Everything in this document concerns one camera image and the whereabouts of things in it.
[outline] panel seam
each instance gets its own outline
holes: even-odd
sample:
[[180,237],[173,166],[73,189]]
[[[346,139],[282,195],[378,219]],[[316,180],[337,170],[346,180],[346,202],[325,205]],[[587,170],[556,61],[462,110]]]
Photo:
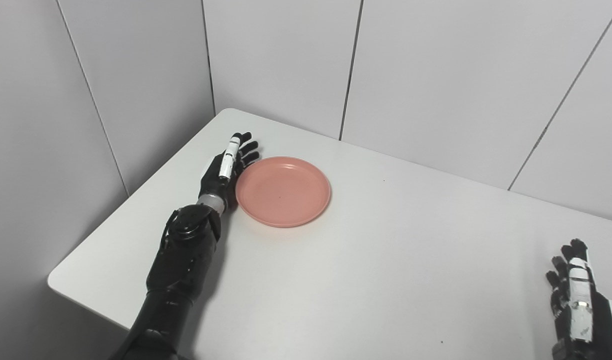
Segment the panel seam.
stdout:
[[211,53],[208,50],[208,29],[206,25],[206,9],[204,8],[204,0],[201,0],[201,16],[203,17],[203,39],[206,43],[206,60],[208,61],[208,81],[210,82],[210,97],[212,98],[212,116],[217,116],[217,107],[215,107],[215,89],[213,88],[213,69],[211,68]]
[[99,120],[99,123],[104,132],[104,137],[106,143],[108,144],[108,149],[110,149],[110,153],[112,156],[112,161],[114,162],[114,166],[117,169],[117,174],[119,175],[119,179],[121,180],[121,185],[123,186],[124,191],[126,191],[126,196],[130,196],[131,194],[128,192],[128,187],[126,187],[126,182],[124,181],[124,177],[122,176],[122,171],[119,169],[119,164],[117,163],[117,157],[115,155],[115,151],[113,151],[113,147],[110,144],[110,139],[108,137],[108,133],[106,127],[104,126],[104,121],[102,121],[102,116],[100,115],[100,109],[98,109],[98,104],[95,101],[95,96],[93,96],[93,91],[91,90],[91,84],[89,84],[89,78],[86,76],[86,72],[84,71],[84,66],[82,66],[82,60],[80,59],[80,54],[75,47],[75,42],[73,41],[73,35],[71,34],[71,30],[68,27],[68,23],[66,23],[66,17],[64,16],[64,10],[62,10],[62,5],[59,0],[55,0],[57,3],[57,8],[59,9],[59,14],[61,16],[61,20],[64,23],[64,27],[66,27],[66,32],[68,33],[68,38],[70,39],[70,45],[72,46],[73,51],[75,52],[75,57],[77,59],[77,63],[79,64],[79,70],[81,71],[82,76],[84,77],[84,82],[86,83],[86,88],[88,89],[88,95],[90,95],[90,99],[92,100],[93,107],[95,108],[95,113]]
[[346,111],[348,106],[348,94],[350,93],[350,82],[353,78],[353,66],[355,65],[355,54],[357,52],[357,39],[359,39],[359,26],[362,22],[362,11],[364,9],[364,0],[359,2],[359,12],[357,14],[357,27],[354,31],[354,43],[352,43],[352,55],[350,57],[350,69],[348,70],[348,84],[346,85],[346,94],[344,98],[344,109],[342,110],[342,122],[339,126],[339,141],[342,140],[344,133],[344,122],[346,121]]
[[510,186],[508,186],[507,191],[510,191],[513,188],[515,182],[517,181],[517,178],[519,178],[519,174],[522,173],[522,171],[524,170],[524,167],[528,163],[528,160],[530,160],[530,158],[532,157],[533,153],[537,149],[537,146],[539,146],[540,142],[542,142],[542,139],[544,138],[544,135],[546,135],[546,132],[548,131],[548,129],[551,126],[551,124],[553,123],[553,120],[555,119],[555,116],[557,116],[558,112],[562,108],[562,105],[564,104],[564,102],[568,98],[569,94],[571,93],[571,90],[575,86],[576,82],[578,82],[578,79],[580,79],[580,75],[582,74],[582,72],[584,71],[586,66],[588,65],[588,62],[590,61],[590,59],[595,54],[597,48],[599,47],[599,44],[604,39],[604,36],[608,32],[608,29],[610,29],[611,25],[612,25],[612,18],[610,18],[610,21],[608,21],[608,25],[606,25],[606,27],[604,28],[603,32],[601,32],[601,35],[599,36],[599,39],[597,39],[597,42],[592,47],[592,50],[591,50],[590,54],[588,54],[588,57],[585,59],[584,64],[582,64],[581,68],[577,72],[575,78],[573,79],[573,81],[571,82],[570,86],[568,87],[566,93],[564,94],[564,97],[561,99],[561,101],[559,101],[559,104],[555,108],[555,112],[553,112],[553,114],[550,117],[550,119],[548,119],[548,123],[546,123],[546,126],[541,131],[541,134],[539,135],[539,137],[537,137],[537,141],[535,141],[535,144],[532,146],[532,149],[528,153],[528,156],[523,160],[523,163],[521,164],[521,167],[519,168],[519,171],[517,171],[517,173],[515,174],[514,178],[512,178],[512,182],[510,183]]

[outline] white table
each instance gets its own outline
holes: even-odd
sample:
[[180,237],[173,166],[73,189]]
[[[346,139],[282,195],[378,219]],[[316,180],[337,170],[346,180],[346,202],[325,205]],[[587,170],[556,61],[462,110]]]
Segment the white table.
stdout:
[[550,359],[544,273],[589,246],[612,299],[612,221],[226,109],[64,259],[48,285],[130,328],[172,210],[235,132],[329,179],[329,207],[296,228],[226,222],[181,353],[201,360]]

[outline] robotic hand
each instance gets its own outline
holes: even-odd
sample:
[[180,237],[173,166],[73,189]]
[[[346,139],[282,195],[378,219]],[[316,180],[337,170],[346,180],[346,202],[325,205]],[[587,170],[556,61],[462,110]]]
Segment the robotic hand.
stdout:
[[220,216],[237,205],[235,184],[260,158],[258,142],[249,142],[251,137],[250,132],[235,133],[201,178],[197,203],[170,215],[146,278],[146,299],[111,360],[182,359],[178,345],[220,239]]
[[596,290],[587,246],[573,239],[561,252],[552,258],[557,272],[546,273],[558,339],[553,360],[612,360],[611,305]]

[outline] pink plate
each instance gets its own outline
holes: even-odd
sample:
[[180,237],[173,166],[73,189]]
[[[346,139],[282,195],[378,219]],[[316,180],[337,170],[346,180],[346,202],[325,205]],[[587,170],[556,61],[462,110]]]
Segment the pink plate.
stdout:
[[320,169],[295,157],[269,157],[249,166],[235,189],[240,207],[260,223],[277,228],[306,224],[331,200]]

